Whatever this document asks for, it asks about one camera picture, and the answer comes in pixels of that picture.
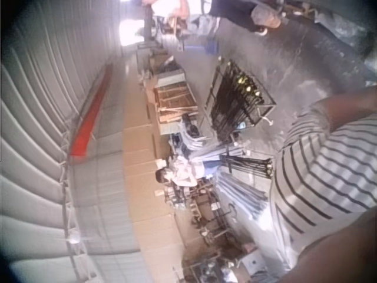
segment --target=tiled floor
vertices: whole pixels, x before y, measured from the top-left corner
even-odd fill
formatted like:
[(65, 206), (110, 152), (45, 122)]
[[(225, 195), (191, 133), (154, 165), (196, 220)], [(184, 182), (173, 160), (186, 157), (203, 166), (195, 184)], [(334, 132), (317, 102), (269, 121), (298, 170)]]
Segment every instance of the tiled floor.
[[(220, 22), (216, 38), (225, 59), (234, 60), (242, 69), (253, 73), (277, 103), (269, 118), (242, 134), (248, 140), (247, 149), (255, 158), (272, 157), (282, 146), (286, 132), (302, 107), (345, 91), (352, 91), (376, 81), (350, 47), (328, 37), (319, 29), (298, 22), (284, 22), (265, 37), (249, 33), (226, 19)], [(204, 115), (204, 102), (209, 93), (217, 56), (200, 51), (177, 51), (177, 41), (164, 37), (161, 42), (186, 72), (186, 78)], [(202, 131), (210, 135), (210, 124), (203, 123)], [(270, 181), (246, 174), (237, 175), (244, 182), (268, 192)], [(224, 205), (229, 200), (221, 196)], [(266, 258), (273, 273), (279, 273), (278, 255), (268, 217), (261, 225), (248, 219), (239, 209), (236, 233), (245, 241), (252, 237)]]

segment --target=corrugated metal wall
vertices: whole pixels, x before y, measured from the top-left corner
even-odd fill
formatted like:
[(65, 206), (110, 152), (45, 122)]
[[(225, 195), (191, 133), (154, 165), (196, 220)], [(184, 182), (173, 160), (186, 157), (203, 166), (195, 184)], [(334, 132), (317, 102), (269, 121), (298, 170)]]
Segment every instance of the corrugated metal wall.
[(105, 282), (148, 283), (124, 187), (124, 60), (114, 63), (87, 158), (71, 159), (70, 188), (85, 246)]
[(60, 147), (66, 121), (121, 51), (120, 5), (31, 1), (2, 42), (1, 252), (26, 282), (77, 281), (64, 236)]

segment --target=bright light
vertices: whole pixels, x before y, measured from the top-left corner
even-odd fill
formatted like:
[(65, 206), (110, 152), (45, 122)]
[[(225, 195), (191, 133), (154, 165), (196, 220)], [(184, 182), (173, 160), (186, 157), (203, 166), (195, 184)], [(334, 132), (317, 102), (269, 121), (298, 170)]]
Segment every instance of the bright light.
[(128, 46), (144, 41), (144, 37), (136, 35), (136, 32), (144, 28), (143, 19), (125, 19), (119, 25), (120, 43), (122, 46)]

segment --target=metal rack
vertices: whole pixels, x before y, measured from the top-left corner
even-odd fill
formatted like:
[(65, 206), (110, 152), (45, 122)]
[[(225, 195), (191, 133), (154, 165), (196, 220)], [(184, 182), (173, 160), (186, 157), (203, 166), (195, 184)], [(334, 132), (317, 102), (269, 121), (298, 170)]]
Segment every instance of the metal rack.
[(209, 108), (212, 98), (212, 128), (218, 139), (226, 142), (234, 131), (254, 127), (266, 119), (276, 103), (255, 76), (241, 70), (233, 61), (226, 64), (222, 73), (222, 65), (223, 59), (219, 57), (204, 108)]

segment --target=bundle of rods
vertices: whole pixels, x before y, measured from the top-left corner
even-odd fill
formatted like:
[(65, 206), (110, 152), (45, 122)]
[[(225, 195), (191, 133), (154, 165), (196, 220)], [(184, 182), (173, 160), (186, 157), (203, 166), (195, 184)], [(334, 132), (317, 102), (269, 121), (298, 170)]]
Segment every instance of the bundle of rods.
[(249, 218), (258, 220), (267, 208), (268, 198), (264, 192), (240, 181), (231, 174), (225, 172), (217, 174), (216, 187), (242, 208)]
[(271, 179), (273, 176), (272, 159), (253, 159), (240, 156), (220, 156), (221, 165), (232, 170), (254, 174), (258, 177)]
[(251, 126), (256, 124), (252, 117), (258, 117), (257, 105), (264, 101), (255, 82), (234, 62), (228, 62), (222, 77), (211, 119), (219, 140), (226, 141), (243, 121), (248, 120)]

